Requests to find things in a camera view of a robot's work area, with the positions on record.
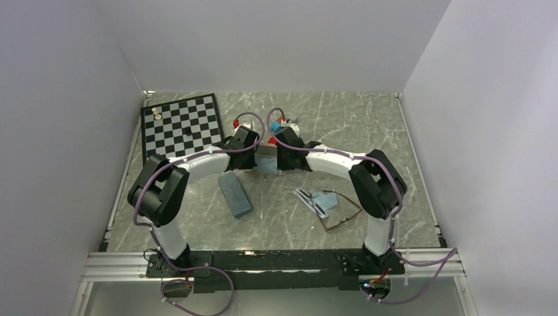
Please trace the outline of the pink glasses case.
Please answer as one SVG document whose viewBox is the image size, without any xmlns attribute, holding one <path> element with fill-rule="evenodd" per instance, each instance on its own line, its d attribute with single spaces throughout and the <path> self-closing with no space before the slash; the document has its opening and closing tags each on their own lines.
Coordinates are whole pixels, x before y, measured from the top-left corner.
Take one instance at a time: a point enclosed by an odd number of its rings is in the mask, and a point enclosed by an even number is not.
<svg viewBox="0 0 558 316">
<path fill-rule="evenodd" d="M 272 156 L 277 158 L 277 146 L 275 144 L 261 144 L 258 146 L 255 156 Z M 259 173 L 251 170 L 245 170 L 245 172 L 252 173 L 252 174 L 263 174 L 263 175 L 271 175 L 271 176 L 284 176 L 286 174 L 285 171 L 282 171 L 282 174 L 265 174 Z"/>
</svg>

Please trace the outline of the brown-framed sunglasses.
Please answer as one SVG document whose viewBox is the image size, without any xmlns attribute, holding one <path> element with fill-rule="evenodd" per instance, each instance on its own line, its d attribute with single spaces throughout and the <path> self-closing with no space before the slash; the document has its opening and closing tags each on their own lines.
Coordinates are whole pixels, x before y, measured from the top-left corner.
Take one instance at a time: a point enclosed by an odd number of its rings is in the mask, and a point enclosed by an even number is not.
<svg viewBox="0 0 558 316">
<path fill-rule="evenodd" d="M 338 205 L 326 211 L 329 215 L 327 219 L 321 219 L 317 215 L 319 223 L 327 232 L 330 232 L 346 222 L 351 221 L 363 211 L 363 208 L 357 202 L 353 201 L 345 194 L 341 194 L 334 190 L 322 190 L 319 192 L 335 192 L 338 197 Z"/>
</svg>

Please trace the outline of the light blue cleaning cloth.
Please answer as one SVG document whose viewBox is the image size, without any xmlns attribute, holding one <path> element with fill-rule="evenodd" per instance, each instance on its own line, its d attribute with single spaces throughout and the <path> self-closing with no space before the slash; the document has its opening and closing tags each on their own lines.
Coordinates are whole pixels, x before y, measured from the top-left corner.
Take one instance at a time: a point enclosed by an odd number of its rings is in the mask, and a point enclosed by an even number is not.
<svg viewBox="0 0 558 316">
<path fill-rule="evenodd" d="M 256 156 L 256 165 L 252 171 L 265 173 L 265 174 L 282 174 L 282 171 L 277 167 L 277 158 L 272 156 Z"/>
</svg>

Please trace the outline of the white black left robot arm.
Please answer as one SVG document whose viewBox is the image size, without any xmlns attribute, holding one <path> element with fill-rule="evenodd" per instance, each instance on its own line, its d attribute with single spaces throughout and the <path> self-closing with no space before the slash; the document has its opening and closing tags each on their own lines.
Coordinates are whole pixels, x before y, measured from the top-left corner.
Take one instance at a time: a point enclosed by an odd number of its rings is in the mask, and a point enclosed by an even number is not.
<svg viewBox="0 0 558 316">
<path fill-rule="evenodd" d="M 245 126 L 233 136 L 209 145 L 202 151 L 168 158 L 154 154 L 148 158 L 128 192 L 136 226 L 146 227 L 163 257 L 163 268 L 170 275 L 183 275 L 191 266 L 190 247 L 184 240 L 176 216 L 187 185 L 219 172 L 250 169 L 262 135 Z"/>
</svg>

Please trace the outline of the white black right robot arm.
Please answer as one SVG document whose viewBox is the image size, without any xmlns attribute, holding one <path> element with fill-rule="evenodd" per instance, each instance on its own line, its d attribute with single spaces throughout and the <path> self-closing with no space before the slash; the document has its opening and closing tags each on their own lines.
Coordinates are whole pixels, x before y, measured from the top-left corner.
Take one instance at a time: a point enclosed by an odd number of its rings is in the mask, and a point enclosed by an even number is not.
<svg viewBox="0 0 558 316">
<path fill-rule="evenodd" d="M 280 169 L 326 172 L 352 183 L 368 215 L 363 265 L 370 273 L 380 273 L 393 253 L 395 220 L 407 192 L 407 185 L 383 151 L 352 153 L 314 141 L 305 144 L 289 127 L 281 128 L 273 138 Z"/>
</svg>

